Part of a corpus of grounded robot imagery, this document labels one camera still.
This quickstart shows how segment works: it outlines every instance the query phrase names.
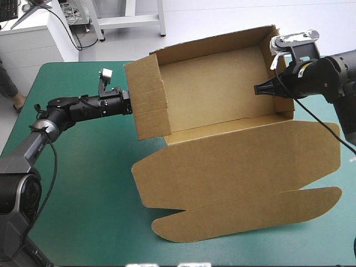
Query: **black cable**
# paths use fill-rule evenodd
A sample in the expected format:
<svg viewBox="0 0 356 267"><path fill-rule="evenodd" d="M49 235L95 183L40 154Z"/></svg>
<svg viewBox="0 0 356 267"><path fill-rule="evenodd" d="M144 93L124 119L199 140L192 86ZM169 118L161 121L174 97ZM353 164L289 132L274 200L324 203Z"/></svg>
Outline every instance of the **black cable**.
<svg viewBox="0 0 356 267"><path fill-rule="evenodd" d="M78 35L77 35L77 32L75 31L75 29L74 28L72 28L73 29L73 33L74 33L74 35L77 37L77 39L78 39L78 43L79 43L79 48L88 48L88 47L91 47L91 46L93 46L93 45L95 45L98 41L99 41L99 39L98 38L96 38L96 40L95 40L95 42L94 43L92 43L92 44L89 44L88 46L82 46L82 43L81 43L81 41L80 41L80 39L79 39L79 37L78 37Z"/></svg>
<svg viewBox="0 0 356 267"><path fill-rule="evenodd" d="M1 27L1 28L0 28L0 31L1 31L2 29L4 29L8 23L9 23L9 21L7 21L7 22L5 23L4 27Z"/></svg>
<svg viewBox="0 0 356 267"><path fill-rule="evenodd" d="M79 101L82 102L84 105L86 105L88 107L97 108L97 109L101 108L100 106L99 107L93 106L92 104L90 104L87 101L85 101L82 97L79 98Z"/></svg>
<svg viewBox="0 0 356 267"><path fill-rule="evenodd" d="M91 44L91 45L89 45L89 46L82 46L81 44L80 44L80 46L77 46L77 45L74 43L74 41L73 41L73 39L72 39L72 37L71 37L69 31L67 30L66 25L63 23L63 21L61 20L61 18L59 18L59 16L58 16L57 14L55 14L55 13L54 13L52 10L50 10L49 8L44 7L43 5L38 4L38 3L36 3L36 2L33 1L33 0L29 0L29 1L30 1L32 4L35 4L35 5L39 6L40 8L43 8L43 9L47 10L49 13L52 13L56 18L58 18L58 20L60 21L60 23L63 25L64 29L66 30L67 35L68 35L69 39L71 40L71 43L73 44L73 46L75 47L76 50L78 50L78 51L83 51L83 48L91 47L91 46L95 45L96 42L98 41L98 39L97 39L93 44Z"/></svg>
<svg viewBox="0 0 356 267"><path fill-rule="evenodd" d="M30 223L30 225L28 226L28 228L24 232L23 240L25 240L28 232L33 228L33 226L36 223L38 217L40 216L44 206L46 205L48 198L50 197L51 192L53 190L53 187L55 185L55 181L56 181L56 177L57 177L57 170L58 170L58 154L57 154L57 150L56 150L55 146L53 145L51 139L49 138L48 133L46 132L46 128L42 128L42 129L33 129L32 128L32 132L40 132L41 134L46 136L47 142L51 146L51 148L53 150L53 154L55 156L55 168L54 168L54 171L53 171L52 182L51 182L50 188L47 191L47 195L46 195L45 199L43 200L41 207L38 209L38 211L36 213L36 216L34 217L33 221Z"/></svg>
<svg viewBox="0 0 356 267"><path fill-rule="evenodd" d="M318 117L316 117L315 114L313 114L306 106L304 106L290 91L289 89L286 87L286 85L284 85L284 83L282 82L282 80L280 79L279 75L277 74L276 70L274 70L274 73L276 75L277 80L279 81L279 83L282 85L283 89L285 90L285 92L290 96L290 98L293 98L295 102L297 102L297 104L304 109L311 117L313 117L318 123L320 123L321 125L323 125L341 144L343 144L345 147L347 147L348 149L350 149L350 151L355 154L356 156L356 150L354 148L351 147L351 145L349 145L348 143L346 143L344 140L342 140L328 125L326 125L323 121L321 121L321 119L319 119Z"/></svg>

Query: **cardboard box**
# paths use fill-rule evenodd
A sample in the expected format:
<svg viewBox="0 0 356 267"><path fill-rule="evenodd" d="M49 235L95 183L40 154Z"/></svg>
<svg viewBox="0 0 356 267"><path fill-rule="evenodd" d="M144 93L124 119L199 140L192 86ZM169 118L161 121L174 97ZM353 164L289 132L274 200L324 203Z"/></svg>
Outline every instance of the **cardboard box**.
<svg viewBox="0 0 356 267"><path fill-rule="evenodd" d="M339 168L339 142L317 122L293 121L293 100L254 94L273 76L275 35L265 26L214 36L125 66L138 138L168 144L132 168L142 202L185 210L154 221L160 236L199 241L297 223L340 198L337 187L298 190Z"/></svg>

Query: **white drawer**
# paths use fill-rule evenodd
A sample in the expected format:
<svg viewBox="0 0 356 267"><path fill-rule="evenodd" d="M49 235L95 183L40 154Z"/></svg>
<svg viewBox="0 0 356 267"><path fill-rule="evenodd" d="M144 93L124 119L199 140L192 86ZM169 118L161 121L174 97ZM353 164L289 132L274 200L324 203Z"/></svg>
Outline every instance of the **white drawer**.
<svg viewBox="0 0 356 267"><path fill-rule="evenodd" d="M7 73L19 91L27 96L40 68L41 65L26 68L15 68L7 71Z"/></svg>
<svg viewBox="0 0 356 267"><path fill-rule="evenodd" d="M47 62L62 62L63 58L56 46L36 48L0 54L6 70L43 65Z"/></svg>
<svg viewBox="0 0 356 267"><path fill-rule="evenodd" d="M0 54L55 45L47 29L0 35Z"/></svg>

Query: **person's foot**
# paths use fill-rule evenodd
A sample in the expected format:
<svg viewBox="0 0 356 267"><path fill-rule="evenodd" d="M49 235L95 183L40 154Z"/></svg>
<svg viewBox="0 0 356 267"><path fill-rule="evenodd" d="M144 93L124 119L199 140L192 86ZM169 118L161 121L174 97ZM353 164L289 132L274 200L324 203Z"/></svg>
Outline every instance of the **person's foot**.
<svg viewBox="0 0 356 267"><path fill-rule="evenodd" d="M13 107L15 108L16 112L20 113L25 100L26 98L20 92L12 98Z"/></svg>
<svg viewBox="0 0 356 267"><path fill-rule="evenodd" d="M22 110L22 107L17 108L15 105L13 105L13 108L16 110L17 113L20 113Z"/></svg>

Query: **person's leg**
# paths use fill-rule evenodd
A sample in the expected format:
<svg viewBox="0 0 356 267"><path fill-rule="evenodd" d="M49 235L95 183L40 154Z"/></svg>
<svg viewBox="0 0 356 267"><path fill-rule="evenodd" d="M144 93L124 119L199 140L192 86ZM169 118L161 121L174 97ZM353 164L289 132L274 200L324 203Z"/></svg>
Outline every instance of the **person's leg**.
<svg viewBox="0 0 356 267"><path fill-rule="evenodd" d="M5 98L10 98L16 109L23 106L25 97L17 90L17 87L12 82L11 78L7 74L6 70L2 66L0 60L0 94Z"/></svg>

